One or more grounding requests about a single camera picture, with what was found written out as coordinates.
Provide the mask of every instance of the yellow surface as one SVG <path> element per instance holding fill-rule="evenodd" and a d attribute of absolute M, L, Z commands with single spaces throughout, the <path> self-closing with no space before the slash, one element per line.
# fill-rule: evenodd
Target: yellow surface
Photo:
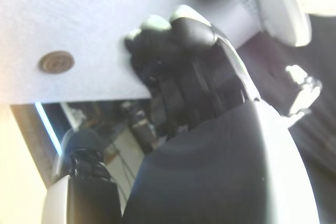
<path fill-rule="evenodd" d="M 41 223 L 46 187 L 9 106 L 0 106 L 0 224 Z"/>

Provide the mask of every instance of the light strip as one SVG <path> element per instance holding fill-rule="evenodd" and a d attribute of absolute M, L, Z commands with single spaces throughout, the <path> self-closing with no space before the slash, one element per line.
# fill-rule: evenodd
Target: light strip
<path fill-rule="evenodd" d="M 54 131 L 54 129 L 53 129 L 48 117 L 47 117 L 47 114 L 42 107 L 42 104 L 40 102 L 36 102 L 35 107 L 36 107 L 37 112 L 38 112 L 38 114 L 39 114 L 39 116 L 40 116 L 40 118 L 43 122 L 44 127 L 46 128 L 46 130 L 47 130 L 47 132 L 50 136 L 50 139 L 51 139 L 58 155 L 60 156 L 62 154 L 61 145 L 60 145 L 60 143 L 57 139 L 57 136 L 55 134 L 55 131 Z"/>

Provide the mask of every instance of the white fingertip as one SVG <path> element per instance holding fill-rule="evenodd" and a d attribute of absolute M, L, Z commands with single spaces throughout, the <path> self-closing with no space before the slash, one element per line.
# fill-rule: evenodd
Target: white fingertip
<path fill-rule="evenodd" d="M 128 34 L 126 34 L 125 38 L 129 40 L 134 40 L 135 37 L 138 36 L 140 33 L 141 33 L 141 29 L 137 28 L 129 32 Z"/>
<path fill-rule="evenodd" d="M 203 17 L 201 14 L 199 14 L 197 11 L 187 5 L 179 5 L 170 16 L 169 21 L 173 22 L 178 18 L 191 18 L 196 21 L 202 22 L 207 26 L 211 26 L 211 23 L 205 17 Z"/>
<path fill-rule="evenodd" d="M 149 18 L 145 19 L 145 21 L 141 25 L 142 30 L 170 30 L 172 26 L 170 23 L 165 20 L 163 17 L 158 15 L 151 15 Z"/>

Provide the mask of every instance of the robotic hand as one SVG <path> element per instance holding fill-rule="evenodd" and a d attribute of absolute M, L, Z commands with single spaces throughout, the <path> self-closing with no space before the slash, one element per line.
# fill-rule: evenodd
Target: robotic hand
<path fill-rule="evenodd" d="M 65 153 L 82 169 L 71 168 L 48 189 L 44 223 L 92 223 L 95 216 L 99 224 L 319 223 L 291 135 L 209 21 L 180 6 L 170 22 L 152 16 L 125 43 L 152 94 L 147 118 L 169 141 L 145 157 L 122 220 L 99 151 L 86 158 L 72 145 Z M 50 209 L 61 209 L 63 218 L 55 221 Z"/>

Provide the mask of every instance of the brown button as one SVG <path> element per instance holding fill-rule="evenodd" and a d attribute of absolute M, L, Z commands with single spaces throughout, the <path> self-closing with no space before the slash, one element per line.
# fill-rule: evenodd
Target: brown button
<path fill-rule="evenodd" d="M 63 73 L 75 64 L 75 60 L 65 51 L 51 52 L 40 59 L 39 66 L 47 73 Z"/>

